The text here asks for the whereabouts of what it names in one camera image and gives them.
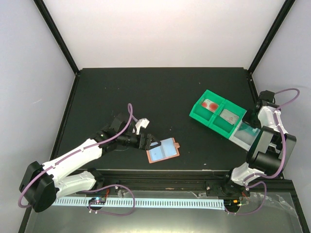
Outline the teal AION card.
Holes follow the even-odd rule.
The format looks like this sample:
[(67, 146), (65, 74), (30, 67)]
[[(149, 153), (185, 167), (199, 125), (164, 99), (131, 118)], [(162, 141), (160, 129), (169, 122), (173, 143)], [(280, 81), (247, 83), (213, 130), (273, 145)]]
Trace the teal AION card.
[(249, 135), (256, 135), (259, 131), (258, 128), (252, 128), (249, 125), (243, 125), (242, 130)]

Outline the pink leather card holder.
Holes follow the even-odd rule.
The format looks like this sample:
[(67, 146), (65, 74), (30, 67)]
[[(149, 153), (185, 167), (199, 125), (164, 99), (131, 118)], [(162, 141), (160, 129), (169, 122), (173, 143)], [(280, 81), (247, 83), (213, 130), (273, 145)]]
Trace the pink leather card holder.
[(168, 138), (161, 140), (161, 146), (154, 148), (152, 150), (148, 150), (147, 157), (150, 164), (160, 162), (163, 160), (171, 159), (174, 157), (178, 157), (180, 145), (175, 139)]

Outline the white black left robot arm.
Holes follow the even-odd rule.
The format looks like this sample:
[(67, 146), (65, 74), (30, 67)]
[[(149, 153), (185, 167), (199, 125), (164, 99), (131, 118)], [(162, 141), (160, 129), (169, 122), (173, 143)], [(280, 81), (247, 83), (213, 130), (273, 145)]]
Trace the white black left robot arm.
[(48, 209), (57, 199), (76, 192), (101, 193), (104, 179), (94, 168), (80, 174), (72, 173), (85, 164), (101, 158), (117, 147), (135, 148), (149, 151), (161, 146), (161, 142), (150, 133), (140, 132), (148, 126), (148, 120), (142, 118), (124, 120), (121, 115), (93, 134), (84, 143), (66, 154), (40, 164), (32, 162), (26, 168), (19, 186), (20, 208), (31, 207), (40, 213)]

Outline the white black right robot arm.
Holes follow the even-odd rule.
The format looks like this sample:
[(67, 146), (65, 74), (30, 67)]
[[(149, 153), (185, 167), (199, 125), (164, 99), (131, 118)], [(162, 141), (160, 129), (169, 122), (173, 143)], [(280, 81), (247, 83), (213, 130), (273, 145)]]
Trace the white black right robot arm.
[(247, 110), (230, 136), (247, 151), (246, 161), (227, 174), (221, 190), (227, 196), (241, 193), (259, 178), (273, 179), (285, 168), (296, 137), (289, 134), (281, 121), (281, 106), (275, 103), (275, 93), (260, 92), (254, 109)]

